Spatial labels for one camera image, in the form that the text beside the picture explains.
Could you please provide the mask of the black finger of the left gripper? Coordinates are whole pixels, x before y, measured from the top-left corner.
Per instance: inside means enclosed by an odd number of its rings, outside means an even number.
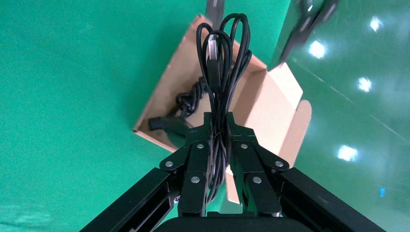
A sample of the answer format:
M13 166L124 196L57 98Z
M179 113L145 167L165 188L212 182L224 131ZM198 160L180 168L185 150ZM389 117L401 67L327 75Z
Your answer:
M280 64L286 62L286 59L293 49L302 47L307 42L318 25L326 22L334 14L340 1L323 0L316 11L313 10L316 5L312 0L299 0L297 3L300 9L300 17L292 29L280 55Z
M225 0L207 0L205 16L212 22L212 29L219 30L224 15Z

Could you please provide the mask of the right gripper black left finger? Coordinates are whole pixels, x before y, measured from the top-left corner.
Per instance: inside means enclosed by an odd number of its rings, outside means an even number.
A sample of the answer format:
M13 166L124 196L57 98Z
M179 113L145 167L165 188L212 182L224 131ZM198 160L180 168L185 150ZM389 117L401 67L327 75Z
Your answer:
M84 228L83 232L159 232L178 198L178 216L203 217L211 151L211 113L189 129L185 144L163 159Z

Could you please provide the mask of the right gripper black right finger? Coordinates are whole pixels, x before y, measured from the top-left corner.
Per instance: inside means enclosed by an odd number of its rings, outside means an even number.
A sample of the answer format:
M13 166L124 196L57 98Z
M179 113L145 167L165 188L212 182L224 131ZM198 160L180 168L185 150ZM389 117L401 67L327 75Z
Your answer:
M230 168L243 213L238 232L380 232L381 227L287 161L227 115Z

